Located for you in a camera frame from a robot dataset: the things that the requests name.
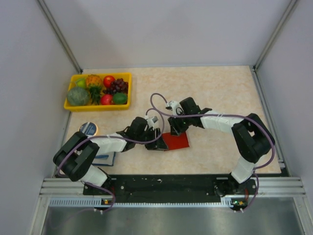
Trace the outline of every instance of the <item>yellow basket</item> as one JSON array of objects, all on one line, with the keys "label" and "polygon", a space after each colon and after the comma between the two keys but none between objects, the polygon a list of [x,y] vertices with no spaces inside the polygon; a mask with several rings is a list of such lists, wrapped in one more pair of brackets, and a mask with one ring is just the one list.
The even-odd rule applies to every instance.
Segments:
[{"label": "yellow basket", "polygon": [[[70,79],[70,84],[68,86],[68,91],[75,87],[75,81],[82,79],[82,78],[87,78],[89,74],[76,74],[73,75],[72,78]],[[125,82],[128,82],[128,94],[127,94],[127,103],[126,104],[121,104],[121,105],[94,105],[89,102],[85,106],[72,106],[68,103],[67,99],[65,99],[64,102],[64,108],[67,110],[71,110],[72,112],[81,112],[81,111],[109,111],[109,110],[126,110],[129,109],[129,106],[131,104],[131,91],[132,91],[132,74],[130,72],[120,72],[120,73],[101,73],[101,74],[96,74],[98,75],[101,79],[103,79],[105,76],[112,75],[115,79],[123,78]]]}]

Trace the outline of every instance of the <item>metal rail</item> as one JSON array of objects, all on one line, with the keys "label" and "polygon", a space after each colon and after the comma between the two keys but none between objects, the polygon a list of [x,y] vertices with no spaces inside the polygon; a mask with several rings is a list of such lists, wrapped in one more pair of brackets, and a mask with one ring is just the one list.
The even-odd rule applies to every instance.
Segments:
[{"label": "metal rail", "polygon": [[75,69],[77,70],[77,73],[81,73],[82,69],[79,66],[73,52],[71,51],[67,41],[65,40],[65,37],[63,36],[60,28],[58,27],[56,21],[54,20],[47,4],[45,3],[44,0],[36,0],[39,7],[41,8],[43,14],[45,15],[46,19],[48,20],[49,24],[52,27],[53,32],[55,33],[56,37],[58,38],[61,46],[63,47],[65,53],[67,54],[68,58],[70,59],[71,63],[73,64],[73,66],[75,67]]},{"label": "metal rail", "polygon": [[258,60],[256,61],[256,64],[254,66],[254,68],[256,70],[258,70],[258,68],[260,67],[260,65],[264,61],[265,57],[267,56],[268,52],[270,51],[271,47],[276,42],[276,39],[277,39],[279,33],[281,32],[281,30],[285,26],[287,20],[289,19],[289,17],[291,16],[291,14],[295,10],[295,8],[297,7],[298,2],[299,2],[299,0],[291,0],[289,2],[289,5],[287,6],[282,18],[278,22],[274,32],[270,36],[268,42],[266,43],[264,49],[261,52],[261,55],[259,56]]}]

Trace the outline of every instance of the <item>melon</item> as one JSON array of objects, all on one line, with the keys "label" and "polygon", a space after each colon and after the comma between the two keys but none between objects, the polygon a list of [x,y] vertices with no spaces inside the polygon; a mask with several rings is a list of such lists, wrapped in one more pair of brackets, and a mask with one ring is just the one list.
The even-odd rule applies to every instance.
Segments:
[{"label": "melon", "polygon": [[67,101],[72,106],[83,106],[88,104],[90,100],[89,93],[81,88],[81,87],[74,87],[70,89],[67,93]]}]

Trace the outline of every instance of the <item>tomato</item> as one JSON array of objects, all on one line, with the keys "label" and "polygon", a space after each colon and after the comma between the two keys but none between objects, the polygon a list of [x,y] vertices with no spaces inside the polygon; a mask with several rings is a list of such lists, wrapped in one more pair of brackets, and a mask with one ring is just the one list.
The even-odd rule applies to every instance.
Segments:
[{"label": "tomato", "polygon": [[101,97],[100,102],[102,105],[111,105],[113,104],[112,100],[113,100],[113,95],[105,94],[104,96]]},{"label": "tomato", "polygon": [[106,88],[109,88],[110,85],[111,85],[111,82],[113,82],[115,80],[115,78],[111,75],[109,76],[105,76],[104,79],[103,79],[103,85],[106,87]]}]

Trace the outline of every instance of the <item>gray surface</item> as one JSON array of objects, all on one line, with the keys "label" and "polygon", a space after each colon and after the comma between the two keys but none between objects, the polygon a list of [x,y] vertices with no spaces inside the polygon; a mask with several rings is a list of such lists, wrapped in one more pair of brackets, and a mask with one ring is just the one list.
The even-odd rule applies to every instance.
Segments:
[{"label": "gray surface", "polygon": [[74,69],[36,1],[1,1],[0,32],[0,235],[25,235],[52,172]]},{"label": "gray surface", "polygon": [[313,206],[313,1],[301,0],[259,69],[289,171]]},{"label": "gray surface", "polygon": [[254,65],[290,0],[45,0],[83,69]]},{"label": "gray surface", "polygon": [[[57,226],[81,208],[49,208]],[[245,212],[230,209],[114,209],[100,215],[83,212],[44,235],[301,235],[292,199],[257,199]]]}]

